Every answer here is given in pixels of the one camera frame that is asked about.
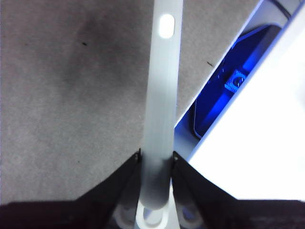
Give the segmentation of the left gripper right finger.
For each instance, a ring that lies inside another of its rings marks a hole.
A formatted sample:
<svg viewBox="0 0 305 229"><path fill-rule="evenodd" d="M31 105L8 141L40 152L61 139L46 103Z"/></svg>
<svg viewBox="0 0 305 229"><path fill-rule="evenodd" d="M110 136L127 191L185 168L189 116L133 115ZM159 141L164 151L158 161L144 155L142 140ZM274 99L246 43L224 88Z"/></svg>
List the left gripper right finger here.
<svg viewBox="0 0 305 229"><path fill-rule="evenodd" d="M173 152L173 197L182 229L303 229L297 200L237 200Z"/></svg>

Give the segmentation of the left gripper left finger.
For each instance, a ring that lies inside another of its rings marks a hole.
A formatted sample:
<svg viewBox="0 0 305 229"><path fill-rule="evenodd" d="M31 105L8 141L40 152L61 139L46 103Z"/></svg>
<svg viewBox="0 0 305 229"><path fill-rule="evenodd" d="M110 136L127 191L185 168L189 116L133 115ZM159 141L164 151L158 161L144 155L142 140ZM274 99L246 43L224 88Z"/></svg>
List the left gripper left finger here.
<svg viewBox="0 0 305 229"><path fill-rule="evenodd" d="M141 152L75 200L11 202L2 229L132 229L140 193Z"/></svg>

